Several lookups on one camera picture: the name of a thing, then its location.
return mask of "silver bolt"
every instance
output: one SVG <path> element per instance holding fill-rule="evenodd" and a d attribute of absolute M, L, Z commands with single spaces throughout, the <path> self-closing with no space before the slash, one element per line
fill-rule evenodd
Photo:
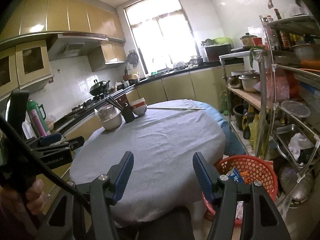
<path fill-rule="evenodd" d="M 102 174 L 98 178 L 99 178 L 99 180 L 106 180 L 106 179 L 108 179 L 108 175 Z"/>
<path fill-rule="evenodd" d="M 260 181 L 260 180 L 257 180 L 257 179 L 254 181 L 253 184 L 256 185 L 257 187 L 261 187 L 261 186 L 262 186 L 261 181 Z"/>
<path fill-rule="evenodd" d="M 227 175 L 220 175 L 219 178 L 223 181 L 227 181 L 229 179 Z"/>

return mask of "blue package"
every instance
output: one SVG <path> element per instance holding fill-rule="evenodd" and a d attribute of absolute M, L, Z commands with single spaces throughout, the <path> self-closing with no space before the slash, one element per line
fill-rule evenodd
<path fill-rule="evenodd" d="M 231 171 L 227 173 L 230 179 L 233 179 L 235 182 L 244 183 L 244 179 L 242 178 L 240 172 L 236 167 L 233 167 Z"/>

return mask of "human hand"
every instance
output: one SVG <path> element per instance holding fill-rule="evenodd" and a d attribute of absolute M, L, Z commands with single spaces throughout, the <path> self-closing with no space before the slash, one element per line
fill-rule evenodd
<path fill-rule="evenodd" d="M 37 179 L 26 191 L 26 198 L 29 201 L 27 203 L 27 208 L 33 215 L 40 214 L 44 209 L 45 194 L 43 192 L 43 187 L 44 184 L 42 180 Z M 25 211 L 20 194 L 13 189 L 2 188 L 0 189 L 0 199 L 4 204 L 4 207 L 20 221 L 20 212 Z"/>

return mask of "basket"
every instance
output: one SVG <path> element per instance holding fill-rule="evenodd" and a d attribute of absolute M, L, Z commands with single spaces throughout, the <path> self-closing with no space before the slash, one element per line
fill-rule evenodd
<path fill-rule="evenodd" d="M 248 182 L 251 183 L 258 179 L 269 193 L 273 201 L 276 200 L 278 191 L 278 180 L 275 172 L 268 163 L 263 160 L 249 155 L 234 155 L 214 165 L 220 174 L 227 174 L 233 167 L 236 167 L 239 172 L 247 171 L 249 173 Z M 212 205 L 205 199 L 202 193 L 202 200 L 207 207 L 205 218 L 213 220 L 215 210 Z M 242 220 L 235 219 L 235 228 L 241 228 Z"/>

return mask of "window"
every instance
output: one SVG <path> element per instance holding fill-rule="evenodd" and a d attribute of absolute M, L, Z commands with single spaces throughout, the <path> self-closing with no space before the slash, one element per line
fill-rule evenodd
<path fill-rule="evenodd" d="M 198 55 L 179 0 L 142 0 L 125 12 L 146 73 Z"/>

